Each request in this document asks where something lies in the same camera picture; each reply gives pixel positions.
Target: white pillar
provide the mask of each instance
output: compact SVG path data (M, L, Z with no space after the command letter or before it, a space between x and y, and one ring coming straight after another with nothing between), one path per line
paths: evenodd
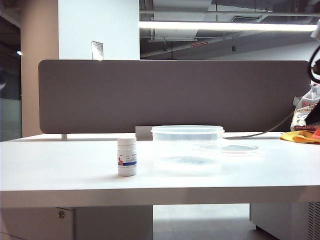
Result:
M105 60L139 60L139 0L58 0L59 58L92 59L91 42Z
M38 64L91 59L91 41L105 60L139 60L139 0L27 0L21 8L22 136L41 134Z

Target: desk leg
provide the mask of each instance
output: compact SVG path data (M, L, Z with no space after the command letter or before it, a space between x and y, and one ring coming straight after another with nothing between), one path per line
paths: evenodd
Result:
M153 206L76 207L75 240L153 239Z
M251 203L250 220L280 240L316 239L313 234L319 228L310 219L310 211L308 202Z

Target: bottle label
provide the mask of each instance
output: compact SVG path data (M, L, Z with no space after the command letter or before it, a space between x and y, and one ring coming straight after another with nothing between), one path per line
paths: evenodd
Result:
M119 151L118 166L132 166L137 164L137 154L134 151Z

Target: white bottle cap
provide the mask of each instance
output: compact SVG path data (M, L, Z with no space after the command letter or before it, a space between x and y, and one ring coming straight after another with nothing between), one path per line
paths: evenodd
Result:
M118 145L134 145L137 143L136 137L121 137L118 138Z

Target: yellow cloth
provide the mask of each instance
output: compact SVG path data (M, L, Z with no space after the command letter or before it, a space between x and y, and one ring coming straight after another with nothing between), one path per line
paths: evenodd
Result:
M311 131L289 131L281 135L280 139L302 144L320 144L320 139L313 139Z

